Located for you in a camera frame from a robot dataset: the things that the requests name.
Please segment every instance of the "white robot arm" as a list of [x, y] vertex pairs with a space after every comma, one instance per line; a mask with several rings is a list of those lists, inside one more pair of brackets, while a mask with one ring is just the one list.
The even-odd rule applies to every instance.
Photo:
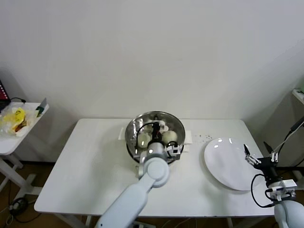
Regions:
[[275, 205], [275, 219], [280, 228], [302, 228], [304, 207], [295, 201], [282, 201]]
[[163, 186], [169, 178], [169, 166], [159, 157], [144, 164], [144, 175], [115, 200], [97, 222], [96, 228], [126, 228], [136, 219], [148, 200], [151, 188]]
[[280, 228], [303, 228], [304, 206], [292, 201], [295, 199], [297, 184], [294, 180], [283, 180], [278, 176], [276, 173], [277, 154], [272, 152], [270, 157], [257, 159], [250, 155], [246, 145], [244, 147], [246, 161], [264, 174], [268, 187], [265, 193], [270, 194], [269, 199], [273, 202], [264, 207], [275, 207], [275, 219]]

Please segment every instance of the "white wall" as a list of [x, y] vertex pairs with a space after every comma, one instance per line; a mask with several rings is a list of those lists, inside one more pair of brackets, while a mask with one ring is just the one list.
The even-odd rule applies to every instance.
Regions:
[[3, 0], [1, 80], [51, 109], [19, 148], [55, 161], [79, 118], [241, 118], [258, 137], [304, 73], [302, 0]]

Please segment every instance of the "black power cord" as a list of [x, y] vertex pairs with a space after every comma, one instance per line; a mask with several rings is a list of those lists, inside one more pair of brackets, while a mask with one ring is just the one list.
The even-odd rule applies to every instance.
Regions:
[[41, 213], [39, 213], [36, 217], [27, 221], [19, 220], [17, 216], [22, 214], [28, 208], [28, 205], [31, 203], [29, 203], [28, 200], [24, 197], [15, 199], [14, 201], [10, 202], [10, 190], [11, 190], [11, 181], [9, 181], [9, 212], [11, 216], [13, 216], [14, 220], [16, 220], [19, 223], [29, 223], [37, 219], [41, 215]]
[[[304, 162], [304, 158], [303, 158], [299, 163], [297, 163], [297, 164], [294, 165], [294, 166], [291, 166], [290, 168], [295, 168], [295, 167], [297, 167], [299, 164], [301, 164], [302, 162]], [[289, 171], [291, 171], [291, 170], [287, 170], [287, 171], [281, 173], [280, 175], [283, 175], [283, 174], [285, 174], [285, 173], [287, 173], [287, 172], [289, 172]]]
[[271, 204], [268, 204], [268, 205], [265, 205], [265, 206], [260, 205], [260, 204], [256, 201], [255, 196], [253, 195], [253, 183], [254, 183], [255, 179], [256, 179], [258, 176], [265, 177], [265, 175], [263, 175], [263, 174], [257, 174], [257, 175], [255, 175], [254, 178], [252, 179], [252, 181], [251, 181], [251, 187], [250, 187], [252, 199], [254, 200], [254, 202], [255, 202], [260, 208], [270, 208], [270, 207], [273, 207], [273, 206], [275, 205], [274, 203], [271, 203]]
[[275, 223], [272, 225], [272, 228], [275, 228], [276, 225], [278, 225], [277, 222], [275, 222]]
[[21, 98], [19, 98], [19, 97], [13, 97], [13, 98], [11, 98], [10, 100], [12, 101], [13, 99], [18, 99], [18, 100], [20, 100], [22, 103], [26, 103], [26, 100], [21, 99]]
[[138, 135], [139, 135], [141, 129], [144, 128], [144, 127], [147, 126], [147, 125], [154, 124], [154, 123], [156, 123], [156, 122], [145, 123], [143, 126], [141, 126], [141, 127], [138, 129], [137, 134], [136, 134], [136, 145], [135, 145], [135, 149], [138, 148]]
[[[290, 131], [288, 132], [287, 136], [285, 137], [284, 141], [288, 138], [288, 136], [290, 134], [292, 134], [293, 132], [297, 131], [301, 126], [304, 126], [304, 116], [298, 120], [298, 122], [296, 122], [291, 128], [290, 128]], [[284, 146], [285, 143], [283, 143], [279, 149], [279, 152], [278, 154], [280, 154], [283, 146]]]

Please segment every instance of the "small side table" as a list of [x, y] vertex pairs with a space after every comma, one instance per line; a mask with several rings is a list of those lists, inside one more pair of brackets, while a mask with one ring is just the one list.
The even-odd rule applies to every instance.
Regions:
[[[18, 105], [19, 107], [24, 107], [26, 109], [33, 109], [35, 110], [40, 103], [16, 103], [12, 102], [10, 105]], [[36, 121], [30, 127], [30, 130], [36, 125], [36, 123], [41, 119], [43, 114], [48, 110], [49, 106], [45, 107], [44, 112], [40, 117], [36, 119]], [[33, 182], [34, 178], [36, 177], [35, 174], [30, 174], [27, 179], [21, 177], [15, 170], [17, 168], [21, 169], [23, 167], [22, 163], [16, 158], [12, 153], [15, 149], [19, 146], [19, 144], [23, 141], [23, 139], [28, 135], [30, 130], [22, 137], [13, 137], [13, 136], [0, 136], [0, 172], [6, 176], [3, 182], [0, 184], [0, 191], [4, 188], [9, 180], [14, 182], [16, 185], [20, 187], [18, 194], [16, 195], [15, 199], [24, 197], [24, 195], [39, 195], [42, 188], [40, 187], [33, 187], [31, 183]], [[4, 157], [8, 159], [10, 162], [14, 164], [13, 168], [11, 168], [3, 159]]]
[[301, 92], [300, 89], [294, 89], [293, 95], [300, 101], [302, 104], [304, 104], [304, 94]]

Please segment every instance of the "floor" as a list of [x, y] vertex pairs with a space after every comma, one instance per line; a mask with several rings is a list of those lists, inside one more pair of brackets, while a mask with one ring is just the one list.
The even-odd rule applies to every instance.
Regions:
[[[39, 165], [39, 164], [26, 164], [24, 165], [24, 168], [21, 170], [18, 170], [18, 173], [26, 178], [30, 173], [36, 173], [37, 177], [33, 182], [34, 186], [43, 187], [44, 183], [46, 182], [51, 170], [53, 168], [53, 165]], [[290, 173], [284, 174], [285, 178], [292, 178]], [[4, 179], [4, 176], [0, 174], [0, 181]], [[5, 188], [0, 192], [0, 211], [5, 208], [8, 205], [9, 201], [9, 189], [10, 185], [7, 184]], [[11, 189], [10, 189], [10, 200], [17, 194], [19, 188], [14, 184], [11, 183]], [[28, 196], [28, 200], [34, 200], [35, 196]], [[297, 199], [300, 203], [304, 204], [304, 191], [298, 191], [297, 192]], [[34, 204], [30, 205], [29, 208], [20, 216], [18, 216], [19, 220], [29, 220], [31, 218], [34, 218], [37, 216], [38, 213], [34, 210]], [[52, 214], [41, 214], [37, 219], [30, 223], [18, 223], [17, 221], [13, 221], [11, 225], [5, 226], [6, 219], [9, 216], [9, 212], [6, 210], [3, 213], [0, 214], [0, 228], [69, 228], [70, 226], [67, 225], [65, 222], [58, 219], [56, 216]], [[92, 224], [94, 225], [98, 220], [98, 217], [93, 218]], [[162, 228], [162, 225], [171, 220], [166, 224], [163, 228], [175, 228], [177, 224], [179, 224], [182, 221], [185, 221], [184, 218], [139, 218], [137, 221], [146, 222], [149, 224], [155, 225], [157, 228]], [[233, 219], [233, 223], [236, 225], [239, 221], [241, 221], [242, 218], [235, 218]], [[195, 228], [197, 223], [198, 228], [228, 228], [227, 222], [225, 218], [198, 218], [198, 219], [189, 219], [179, 225], [179, 228]], [[266, 218], [263, 221], [261, 221], [259, 224], [255, 225], [253, 228], [277, 228], [278, 226], [275, 224], [275, 219], [272, 218]]]

